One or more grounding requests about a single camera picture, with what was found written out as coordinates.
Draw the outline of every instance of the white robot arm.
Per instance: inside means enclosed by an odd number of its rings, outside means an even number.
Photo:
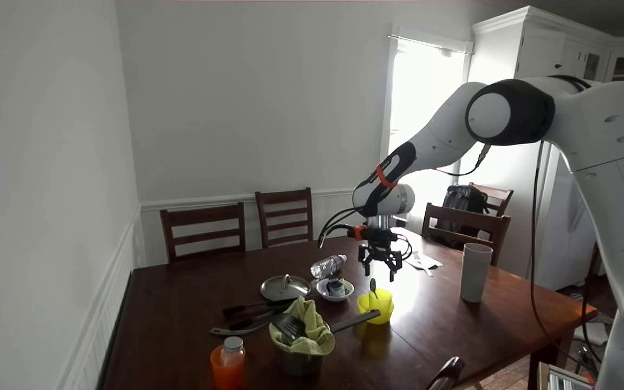
[[[562,150],[596,226],[617,316],[600,366],[599,390],[624,390],[624,82],[572,79],[464,85],[405,145],[358,184],[364,216],[411,208],[399,177],[459,161],[474,141],[517,145],[549,141]]]

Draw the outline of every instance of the ceiling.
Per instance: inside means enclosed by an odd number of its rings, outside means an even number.
[[[624,0],[528,0],[528,5],[599,30],[624,26]]]

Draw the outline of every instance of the wooden chair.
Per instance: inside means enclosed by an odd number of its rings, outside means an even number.
[[[312,241],[312,190],[256,193],[262,248]]]
[[[476,183],[471,183],[471,186],[474,186],[488,196],[488,215],[494,215],[494,216],[504,215],[508,203],[514,196],[512,188],[496,188],[496,186],[485,186],[485,184],[476,184]]]
[[[459,227],[471,227],[474,235],[453,232],[438,226],[438,222],[448,222]],[[465,211],[450,211],[439,208],[433,203],[427,203],[425,220],[423,220],[423,239],[435,241],[435,243],[455,243],[458,248],[464,248],[464,243],[484,243],[494,249],[491,265],[498,265],[498,253],[504,241],[510,227],[510,216],[491,216],[491,215],[476,215]]]
[[[160,211],[160,222],[172,265],[245,252],[245,208],[241,202],[199,211]]]

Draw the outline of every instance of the dark wood table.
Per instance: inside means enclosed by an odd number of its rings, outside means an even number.
[[[299,380],[282,373],[267,327],[242,336],[248,388],[425,388],[450,355],[464,358],[462,384],[472,384],[526,355],[534,355],[534,366],[555,359],[555,347],[566,347],[575,327],[596,314],[596,308],[590,308],[582,316],[577,301],[534,288],[546,339],[534,316],[526,279],[491,267],[484,301],[469,306],[459,300],[462,252],[423,241],[416,252],[439,260],[442,267],[427,275],[405,265],[395,285],[388,285],[382,282],[385,267],[377,263],[373,275],[395,293],[391,326],[358,326],[335,334],[339,345],[322,359],[318,378]],[[331,253],[348,255],[343,275],[356,285],[353,298],[345,304],[314,295],[318,313],[334,326],[358,314],[356,300],[369,291],[358,265],[358,241],[331,239],[322,249],[307,243],[136,269],[99,388],[211,388],[209,354],[221,339],[209,329],[221,324],[221,308],[261,301],[258,288],[267,277],[307,277],[309,265]]]

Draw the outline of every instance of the bowl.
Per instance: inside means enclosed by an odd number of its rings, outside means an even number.
[[[356,286],[347,279],[320,279],[317,282],[317,293],[327,301],[347,301]]]
[[[375,293],[367,293],[358,298],[358,310],[371,313],[371,310],[379,310],[379,316],[371,318],[369,324],[373,326],[384,326],[393,318],[395,313],[395,301],[393,301],[393,293],[391,291],[375,291]]]

